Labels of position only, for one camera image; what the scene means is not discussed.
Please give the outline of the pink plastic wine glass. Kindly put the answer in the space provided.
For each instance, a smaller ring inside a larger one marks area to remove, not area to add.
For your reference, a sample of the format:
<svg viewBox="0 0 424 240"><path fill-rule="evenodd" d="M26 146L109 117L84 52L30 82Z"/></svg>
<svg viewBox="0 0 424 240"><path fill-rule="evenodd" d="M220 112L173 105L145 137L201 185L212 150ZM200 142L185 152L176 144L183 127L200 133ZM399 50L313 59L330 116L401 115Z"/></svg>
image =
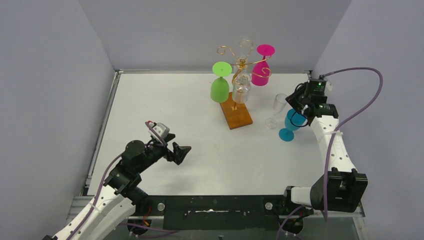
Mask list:
<svg viewBox="0 0 424 240"><path fill-rule="evenodd" d="M268 84L272 71L268 64L268 60L276 52L275 48L270 44L261 44L256 48L262 60L255 62L251 72L251 83L255 86L263 87Z"/></svg>

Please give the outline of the clear patterned wine glass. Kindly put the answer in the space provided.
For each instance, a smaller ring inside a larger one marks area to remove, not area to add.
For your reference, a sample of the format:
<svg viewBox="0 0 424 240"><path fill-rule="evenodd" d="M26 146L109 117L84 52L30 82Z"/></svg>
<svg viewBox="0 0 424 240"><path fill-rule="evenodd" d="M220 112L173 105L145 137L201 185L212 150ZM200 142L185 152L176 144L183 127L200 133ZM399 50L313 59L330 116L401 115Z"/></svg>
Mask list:
<svg viewBox="0 0 424 240"><path fill-rule="evenodd" d="M237 104L244 104L248 101L251 93L251 76L247 73L240 73L234 80L232 90L232 100Z"/></svg>

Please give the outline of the clear round wine glass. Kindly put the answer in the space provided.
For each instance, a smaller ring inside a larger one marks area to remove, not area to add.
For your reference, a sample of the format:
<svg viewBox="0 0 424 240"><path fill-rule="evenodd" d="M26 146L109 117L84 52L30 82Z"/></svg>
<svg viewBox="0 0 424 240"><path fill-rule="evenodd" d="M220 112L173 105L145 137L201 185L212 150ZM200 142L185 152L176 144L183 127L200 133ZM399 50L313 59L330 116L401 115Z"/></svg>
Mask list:
<svg viewBox="0 0 424 240"><path fill-rule="evenodd" d="M237 62L240 59L247 61L252 49L253 42L249 36L237 36L233 39L232 50L235 53Z"/></svg>

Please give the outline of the green plastic wine glass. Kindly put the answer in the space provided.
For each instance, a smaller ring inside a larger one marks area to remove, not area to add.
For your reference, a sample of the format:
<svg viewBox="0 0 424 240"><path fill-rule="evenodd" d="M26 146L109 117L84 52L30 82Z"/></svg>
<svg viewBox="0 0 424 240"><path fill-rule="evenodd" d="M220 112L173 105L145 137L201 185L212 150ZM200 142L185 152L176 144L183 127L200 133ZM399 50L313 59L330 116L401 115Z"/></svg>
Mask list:
<svg viewBox="0 0 424 240"><path fill-rule="evenodd" d="M218 61L212 66L212 72L217 76L210 88L210 98L216 103L224 103L230 92L228 77L232 73L232 66L225 61Z"/></svg>

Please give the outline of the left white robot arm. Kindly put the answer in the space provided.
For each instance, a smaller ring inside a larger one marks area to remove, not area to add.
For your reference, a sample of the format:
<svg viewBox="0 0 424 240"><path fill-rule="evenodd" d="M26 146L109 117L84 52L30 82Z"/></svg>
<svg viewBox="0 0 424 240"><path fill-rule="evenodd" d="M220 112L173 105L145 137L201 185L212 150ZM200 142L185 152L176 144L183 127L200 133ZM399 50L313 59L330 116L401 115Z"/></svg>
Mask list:
<svg viewBox="0 0 424 240"><path fill-rule="evenodd" d="M88 204L63 229L45 240L102 240L124 219L136 211L148 194L138 187L141 173L160 159L180 165L192 149L172 143L160 144L152 138L149 144L130 141L124 151L106 168L97 192Z"/></svg>

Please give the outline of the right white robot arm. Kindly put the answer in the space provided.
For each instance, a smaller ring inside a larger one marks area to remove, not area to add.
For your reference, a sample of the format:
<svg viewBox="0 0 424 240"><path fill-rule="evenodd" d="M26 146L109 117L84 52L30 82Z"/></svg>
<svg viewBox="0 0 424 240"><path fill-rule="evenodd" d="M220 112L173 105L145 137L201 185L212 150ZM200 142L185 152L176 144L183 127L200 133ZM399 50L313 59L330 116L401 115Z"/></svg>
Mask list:
<svg viewBox="0 0 424 240"><path fill-rule="evenodd" d="M326 81L308 79L286 98L306 118L315 134L324 162L323 175L311 187L289 186L287 196L297 205L315 210L353 213L366 190L368 178L359 173L345 147L334 104L327 103Z"/></svg>

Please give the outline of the clear tall flute glass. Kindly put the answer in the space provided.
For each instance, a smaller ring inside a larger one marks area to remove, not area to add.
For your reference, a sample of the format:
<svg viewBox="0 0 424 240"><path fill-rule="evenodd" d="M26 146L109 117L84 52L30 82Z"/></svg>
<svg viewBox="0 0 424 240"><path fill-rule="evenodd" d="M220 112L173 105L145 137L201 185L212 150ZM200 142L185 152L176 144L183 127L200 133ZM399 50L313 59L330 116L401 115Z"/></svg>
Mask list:
<svg viewBox="0 0 424 240"><path fill-rule="evenodd" d="M264 125L266 128L274 129L277 127L278 125L277 119L287 105L286 97L287 95L284 93L279 93L274 97L273 109L272 109L273 115L272 117L269 117L265 120Z"/></svg>

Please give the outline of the blue plastic wine glass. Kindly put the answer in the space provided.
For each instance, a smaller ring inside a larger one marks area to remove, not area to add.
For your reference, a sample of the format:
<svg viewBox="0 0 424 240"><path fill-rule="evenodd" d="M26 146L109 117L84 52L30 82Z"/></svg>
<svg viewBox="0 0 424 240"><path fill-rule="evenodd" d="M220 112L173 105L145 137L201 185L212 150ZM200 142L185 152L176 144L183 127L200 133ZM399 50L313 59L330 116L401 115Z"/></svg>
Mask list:
<svg viewBox="0 0 424 240"><path fill-rule="evenodd" d="M307 119L294 109L290 109L284 119L284 127L279 130L278 136L284 142L291 142L295 138L295 131L304 126Z"/></svg>

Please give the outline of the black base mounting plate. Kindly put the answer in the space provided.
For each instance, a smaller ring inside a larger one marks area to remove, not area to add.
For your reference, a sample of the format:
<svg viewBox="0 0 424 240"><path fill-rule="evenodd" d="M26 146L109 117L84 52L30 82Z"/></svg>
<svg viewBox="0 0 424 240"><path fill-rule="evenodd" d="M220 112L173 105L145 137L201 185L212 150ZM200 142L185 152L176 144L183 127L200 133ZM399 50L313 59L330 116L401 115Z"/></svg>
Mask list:
<svg viewBox="0 0 424 240"><path fill-rule="evenodd" d="M142 238L162 223L168 231L260 229L298 234L313 210L284 195L150 195L126 220Z"/></svg>

